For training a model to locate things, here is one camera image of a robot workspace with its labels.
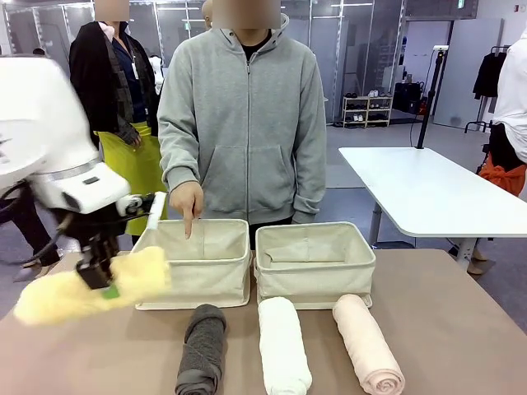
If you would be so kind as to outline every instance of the fabric storage bin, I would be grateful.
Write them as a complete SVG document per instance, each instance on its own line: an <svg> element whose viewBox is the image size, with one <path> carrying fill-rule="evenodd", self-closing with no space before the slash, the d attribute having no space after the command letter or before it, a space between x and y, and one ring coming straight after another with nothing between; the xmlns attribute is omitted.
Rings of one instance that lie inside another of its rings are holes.
<svg viewBox="0 0 527 395"><path fill-rule="evenodd" d="M199 220L186 240L183 221L159 221L146 229L133 248L165 250L170 264L170 291L136 305L140 310L195 309L201 304L235 307L250 297L249 225L240 220Z"/></svg>
<svg viewBox="0 0 527 395"><path fill-rule="evenodd" d="M371 307L375 255L347 222L269 226L256 233L258 301L283 296L297 309L332 309L346 294Z"/></svg>

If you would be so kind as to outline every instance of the black stand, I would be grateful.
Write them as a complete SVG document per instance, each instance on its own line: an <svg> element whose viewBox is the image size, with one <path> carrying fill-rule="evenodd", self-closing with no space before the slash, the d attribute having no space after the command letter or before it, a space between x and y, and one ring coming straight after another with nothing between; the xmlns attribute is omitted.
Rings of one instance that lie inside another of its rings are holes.
<svg viewBox="0 0 527 395"><path fill-rule="evenodd" d="M416 146L418 150L422 150L422 144L425 141L425 134L427 133L428 121L430 120L431 107L434 103L434 97L436 96L437 80L439 80L439 73L441 71L441 64L443 63L444 57L445 52L439 51L436 59L436 70L434 71L434 77L431 80L430 92L428 92L427 111L425 113L425 118L422 120L421 133L419 133L419 141L417 142Z"/></svg>

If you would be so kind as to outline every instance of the white rolled towel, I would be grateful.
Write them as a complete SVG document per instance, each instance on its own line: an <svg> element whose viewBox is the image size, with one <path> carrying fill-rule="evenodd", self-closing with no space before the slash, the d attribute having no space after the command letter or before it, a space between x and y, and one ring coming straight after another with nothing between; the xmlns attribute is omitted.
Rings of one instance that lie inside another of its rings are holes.
<svg viewBox="0 0 527 395"><path fill-rule="evenodd" d="M263 381L268 395L306 395L311 387L302 331L295 306L284 298L258 307Z"/></svg>
<svg viewBox="0 0 527 395"><path fill-rule="evenodd" d="M343 296L333 317L362 389L372 395L399 395L404 390L403 373L362 299Z"/></svg>

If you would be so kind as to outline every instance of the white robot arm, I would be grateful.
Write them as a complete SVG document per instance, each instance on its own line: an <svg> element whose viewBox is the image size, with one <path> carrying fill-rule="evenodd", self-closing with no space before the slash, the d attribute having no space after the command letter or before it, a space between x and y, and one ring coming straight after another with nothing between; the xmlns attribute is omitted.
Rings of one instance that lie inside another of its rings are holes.
<svg viewBox="0 0 527 395"><path fill-rule="evenodd" d="M130 196L128 182L100 161L82 105L54 61L0 57L0 87L0 195L29 185L59 221L68 217L64 234L79 240L90 267L83 278L92 288L103 287L96 277L103 261L102 274L111 277L116 236L165 194ZM154 207L162 211L163 205ZM159 218L161 211L152 215Z"/></svg>

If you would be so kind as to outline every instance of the hand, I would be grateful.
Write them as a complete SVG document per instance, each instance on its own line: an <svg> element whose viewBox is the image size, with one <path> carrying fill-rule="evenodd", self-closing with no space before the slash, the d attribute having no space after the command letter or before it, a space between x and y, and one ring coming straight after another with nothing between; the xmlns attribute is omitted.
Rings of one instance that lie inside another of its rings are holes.
<svg viewBox="0 0 527 395"><path fill-rule="evenodd" d="M142 140L141 136L138 135L138 137L133 141L132 145L136 148L139 148L141 146Z"/></svg>
<svg viewBox="0 0 527 395"><path fill-rule="evenodd" d="M183 216L184 235L192 234L192 221L203 212L203 190L197 181L181 184L170 193L170 206Z"/></svg>

